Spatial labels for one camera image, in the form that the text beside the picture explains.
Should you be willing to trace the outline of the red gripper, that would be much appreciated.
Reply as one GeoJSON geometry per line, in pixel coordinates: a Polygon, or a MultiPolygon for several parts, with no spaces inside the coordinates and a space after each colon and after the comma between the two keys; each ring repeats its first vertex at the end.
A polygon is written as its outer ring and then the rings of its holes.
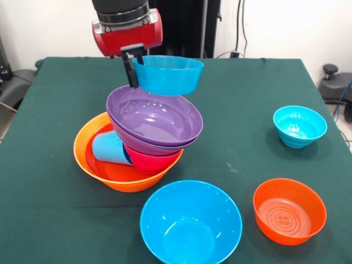
{"type": "MultiPolygon", "coordinates": [[[[152,8],[146,19],[122,27],[107,27],[98,20],[92,23],[92,33],[98,49],[106,57],[120,56],[129,81],[129,86],[138,88],[138,79],[131,67],[129,57],[122,53],[130,48],[143,46],[145,49],[158,47],[163,42],[163,26],[158,9],[152,8]]],[[[144,65],[143,54],[136,55],[137,63],[144,65]]]]}

